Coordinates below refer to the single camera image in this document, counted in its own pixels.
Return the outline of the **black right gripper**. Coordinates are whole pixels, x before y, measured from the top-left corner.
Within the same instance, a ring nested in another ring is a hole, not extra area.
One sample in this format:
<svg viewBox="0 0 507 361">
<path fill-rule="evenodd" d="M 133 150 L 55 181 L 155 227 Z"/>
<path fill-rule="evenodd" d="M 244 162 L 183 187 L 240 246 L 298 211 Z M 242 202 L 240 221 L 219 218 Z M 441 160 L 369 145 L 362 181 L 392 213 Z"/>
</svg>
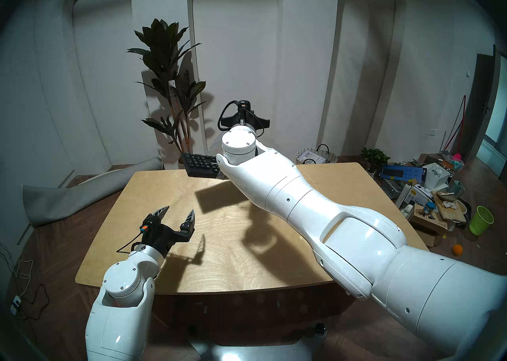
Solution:
<svg viewBox="0 0 507 361">
<path fill-rule="evenodd" d="M 219 118 L 219 130 L 229 131 L 234 126 L 247 126 L 255 132 L 256 137 L 262 136 L 265 129 L 270 127 L 270 119 L 256 117 L 253 113 L 235 113 L 229 117 Z"/>
</svg>

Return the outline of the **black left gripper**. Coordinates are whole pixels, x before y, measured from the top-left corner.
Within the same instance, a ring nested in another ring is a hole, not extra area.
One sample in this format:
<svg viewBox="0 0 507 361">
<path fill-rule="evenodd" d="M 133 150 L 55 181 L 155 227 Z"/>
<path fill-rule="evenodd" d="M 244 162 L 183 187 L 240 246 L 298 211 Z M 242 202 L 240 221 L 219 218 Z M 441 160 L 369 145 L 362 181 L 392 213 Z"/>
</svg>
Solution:
<svg viewBox="0 0 507 361">
<path fill-rule="evenodd" d="M 142 234 L 141 241 L 135 242 L 135 251 L 144 251 L 148 247 L 156 250 L 164 260 L 172 246 L 177 242 L 188 242 L 195 230 L 195 211 L 192 209 L 185 221 L 180 225 L 180 232 L 177 234 L 170 227 L 161 223 L 170 206 L 158 209 L 148 214 L 140 226 Z"/>
</svg>

